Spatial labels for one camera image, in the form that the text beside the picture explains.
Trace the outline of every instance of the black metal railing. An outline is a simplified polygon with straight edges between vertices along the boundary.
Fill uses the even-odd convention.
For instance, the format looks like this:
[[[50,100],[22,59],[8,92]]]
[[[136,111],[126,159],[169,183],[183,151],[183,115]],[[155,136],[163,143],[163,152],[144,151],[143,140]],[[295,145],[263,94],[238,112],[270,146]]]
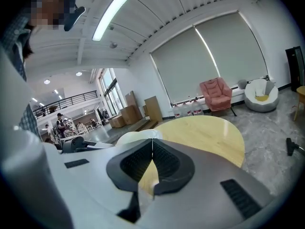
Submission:
[[[92,92],[87,92],[84,94],[79,94],[76,96],[72,96],[72,97],[68,97],[65,99],[61,99],[57,102],[48,104],[46,106],[42,106],[38,109],[33,110],[34,115],[36,116],[37,119],[40,119],[46,115],[52,114],[55,111],[58,111],[60,109],[65,109],[69,106],[72,106],[74,104],[79,104],[81,102],[85,102],[87,100],[93,99],[93,98],[97,98],[97,93],[96,91],[92,91]]]

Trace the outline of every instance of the yellow cushion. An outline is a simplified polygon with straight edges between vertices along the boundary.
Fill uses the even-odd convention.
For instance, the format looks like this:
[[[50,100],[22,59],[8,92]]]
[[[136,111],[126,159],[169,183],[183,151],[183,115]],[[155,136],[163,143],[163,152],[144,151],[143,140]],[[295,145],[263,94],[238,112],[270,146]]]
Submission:
[[[261,97],[255,97],[256,99],[257,99],[257,101],[261,101],[261,102],[263,102],[263,101],[266,101],[267,99],[268,99],[268,95],[264,95],[264,96],[261,96]]]

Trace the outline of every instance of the recessed light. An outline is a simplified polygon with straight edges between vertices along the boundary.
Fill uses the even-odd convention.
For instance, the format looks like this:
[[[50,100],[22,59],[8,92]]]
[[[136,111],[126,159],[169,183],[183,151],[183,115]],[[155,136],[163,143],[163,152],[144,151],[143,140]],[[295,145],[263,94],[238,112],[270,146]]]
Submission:
[[[109,23],[114,18],[115,14],[119,11],[121,6],[126,2],[127,0],[113,0],[112,3],[109,5],[106,12],[103,14],[96,30],[93,35],[92,40],[93,41],[100,41],[102,39],[102,36],[106,29],[108,28]]]

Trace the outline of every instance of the roller blind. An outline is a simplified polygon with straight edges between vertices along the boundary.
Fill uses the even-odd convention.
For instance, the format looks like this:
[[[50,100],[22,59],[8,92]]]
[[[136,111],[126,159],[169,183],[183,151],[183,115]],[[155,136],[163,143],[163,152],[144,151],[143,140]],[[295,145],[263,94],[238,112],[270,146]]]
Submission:
[[[218,77],[210,54],[194,28],[152,53],[172,103],[202,95],[199,83]]]
[[[196,28],[229,86],[241,79],[249,81],[268,75],[257,41],[238,13],[218,17]]]

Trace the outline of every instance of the wooden tabletop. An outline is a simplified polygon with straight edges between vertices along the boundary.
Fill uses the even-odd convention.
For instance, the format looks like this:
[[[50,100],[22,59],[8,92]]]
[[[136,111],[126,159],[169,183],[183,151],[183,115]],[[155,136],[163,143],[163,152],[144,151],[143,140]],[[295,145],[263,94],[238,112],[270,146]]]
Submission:
[[[301,95],[305,95],[305,86],[298,87],[296,91]]]
[[[171,120],[155,128],[163,140],[180,143],[220,155],[238,167],[244,161],[244,140],[239,130],[229,121],[202,115]],[[156,166],[148,166],[139,186],[153,195],[153,186],[159,183]]]

